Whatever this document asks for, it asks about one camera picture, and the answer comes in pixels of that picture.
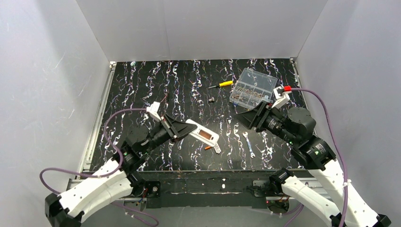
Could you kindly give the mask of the yellow handled screwdriver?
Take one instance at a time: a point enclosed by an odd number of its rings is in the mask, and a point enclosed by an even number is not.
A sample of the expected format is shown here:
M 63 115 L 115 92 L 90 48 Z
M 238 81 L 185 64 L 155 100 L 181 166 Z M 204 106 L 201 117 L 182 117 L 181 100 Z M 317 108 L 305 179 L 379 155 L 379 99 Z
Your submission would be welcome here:
M 209 89 L 211 89 L 211 88 L 218 88 L 218 87 L 230 86 L 230 85 L 232 85 L 232 84 L 233 84 L 233 81 L 232 81 L 232 80 L 230 80 L 230 81 L 225 81 L 225 82 L 219 83 L 219 84 L 217 84 L 217 85 L 213 85 L 213 86 L 209 87 Z

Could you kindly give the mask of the silver open-end wrench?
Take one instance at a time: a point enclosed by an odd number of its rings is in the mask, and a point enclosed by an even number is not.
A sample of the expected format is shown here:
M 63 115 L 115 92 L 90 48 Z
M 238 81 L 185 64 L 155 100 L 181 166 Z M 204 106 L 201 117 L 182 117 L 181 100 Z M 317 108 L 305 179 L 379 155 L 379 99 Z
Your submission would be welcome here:
M 251 158 L 255 158 L 255 154 L 253 152 L 252 145 L 251 145 L 251 143 L 249 141 L 249 138 L 248 138 L 248 132 L 243 132 L 243 136 L 244 136 L 244 138 L 246 140 L 246 143 L 247 143 L 247 146 L 248 146 L 248 149 L 249 149 L 249 152 L 250 152 L 250 157 Z

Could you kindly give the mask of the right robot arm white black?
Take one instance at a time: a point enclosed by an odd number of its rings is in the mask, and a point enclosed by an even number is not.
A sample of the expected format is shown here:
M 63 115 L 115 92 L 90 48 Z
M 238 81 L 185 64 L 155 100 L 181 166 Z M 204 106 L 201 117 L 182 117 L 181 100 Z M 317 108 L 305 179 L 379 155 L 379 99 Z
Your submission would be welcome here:
M 329 227 L 388 227 L 392 222 L 378 214 L 361 198 L 331 147 L 314 135 L 316 121 L 302 107 L 293 107 L 284 115 L 262 101 L 250 111 L 236 115 L 247 129 L 270 131 L 291 146 L 291 155 L 325 189 L 329 199 L 302 183 L 292 172 L 282 168 L 270 176 L 269 187 L 298 200 Z

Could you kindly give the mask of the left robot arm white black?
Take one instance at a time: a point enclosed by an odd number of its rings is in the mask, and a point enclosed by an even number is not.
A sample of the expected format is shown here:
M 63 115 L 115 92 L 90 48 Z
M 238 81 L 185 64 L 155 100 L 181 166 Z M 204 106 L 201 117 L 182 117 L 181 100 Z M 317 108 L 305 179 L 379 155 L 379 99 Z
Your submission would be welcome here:
M 159 183 L 147 183 L 138 173 L 140 166 L 154 149 L 169 140 L 180 141 L 197 128 L 169 115 L 162 116 L 152 130 L 145 126 L 131 128 L 118 146 L 120 153 L 93 175 L 65 192 L 53 192 L 45 198 L 45 216 L 51 226 L 79 227 L 86 218 L 121 197 L 150 194 Z

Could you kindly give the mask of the white remote control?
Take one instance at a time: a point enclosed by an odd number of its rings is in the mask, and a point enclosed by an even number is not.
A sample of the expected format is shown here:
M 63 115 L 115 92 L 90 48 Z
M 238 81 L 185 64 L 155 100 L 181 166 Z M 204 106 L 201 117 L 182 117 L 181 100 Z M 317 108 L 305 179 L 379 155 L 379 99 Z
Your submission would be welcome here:
M 203 143 L 206 143 L 208 146 L 211 147 L 214 147 L 218 144 L 219 135 L 217 133 L 198 124 L 197 122 L 191 119 L 187 119 L 185 122 L 196 126 L 196 129 L 190 132 L 190 135 L 192 137 L 202 141 Z

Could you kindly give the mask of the aluminium frame rail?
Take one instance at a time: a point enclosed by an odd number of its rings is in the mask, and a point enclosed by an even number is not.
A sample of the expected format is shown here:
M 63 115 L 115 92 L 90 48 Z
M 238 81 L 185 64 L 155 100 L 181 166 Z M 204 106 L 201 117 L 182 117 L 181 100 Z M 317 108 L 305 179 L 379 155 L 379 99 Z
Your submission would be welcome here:
M 112 61 L 108 66 L 103 66 L 100 71 L 96 71 L 94 75 L 86 80 L 86 84 L 82 86 L 77 96 L 78 101 L 83 105 L 82 114 L 88 110 L 89 119 L 84 120 L 78 126 L 88 126 L 89 130 L 85 131 L 80 139 L 85 140 L 85 145 L 80 150 L 80 161 L 77 171 L 83 174 L 91 174 L 102 166 L 106 159 L 110 157 L 108 149 L 104 145 L 108 145 L 103 138 L 103 126 L 114 111 L 114 108 L 121 107 L 120 104 L 115 105 L 113 99 L 113 89 L 118 85 L 114 82 L 116 62 Z

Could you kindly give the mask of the clear plastic screw box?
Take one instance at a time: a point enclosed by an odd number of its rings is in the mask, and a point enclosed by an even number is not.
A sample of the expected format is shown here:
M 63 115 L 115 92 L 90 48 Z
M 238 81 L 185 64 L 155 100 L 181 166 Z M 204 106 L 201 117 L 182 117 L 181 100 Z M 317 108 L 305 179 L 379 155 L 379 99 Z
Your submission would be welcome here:
M 235 83 L 229 101 L 245 109 L 253 109 L 261 101 L 270 102 L 277 78 L 252 69 L 244 69 Z

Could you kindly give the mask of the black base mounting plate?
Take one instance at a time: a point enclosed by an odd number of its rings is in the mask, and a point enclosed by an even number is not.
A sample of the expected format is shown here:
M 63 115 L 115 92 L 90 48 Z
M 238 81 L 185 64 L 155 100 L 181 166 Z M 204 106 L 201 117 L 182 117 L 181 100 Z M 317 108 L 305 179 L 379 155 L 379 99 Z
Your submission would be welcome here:
M 140 171 L 151 188 L 147 209 L 172 207 L 252 207 L 265 209 L 289 197 L 268 191 L 273 170 Z

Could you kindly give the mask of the remote battery cover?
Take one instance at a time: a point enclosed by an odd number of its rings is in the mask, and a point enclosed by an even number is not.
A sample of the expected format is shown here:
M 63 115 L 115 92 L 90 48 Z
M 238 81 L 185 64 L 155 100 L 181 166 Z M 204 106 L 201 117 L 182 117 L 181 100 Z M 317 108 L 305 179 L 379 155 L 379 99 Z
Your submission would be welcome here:
M 221 149 L 220 149 L 220 147 L 219 147 L 218 144 L 216 144 L 216 145 L 213 147 L 213 149 L 214 149 L 214 151 L 216 152 L 216 154 L 220 154 L 220 153 L 221 153 Z

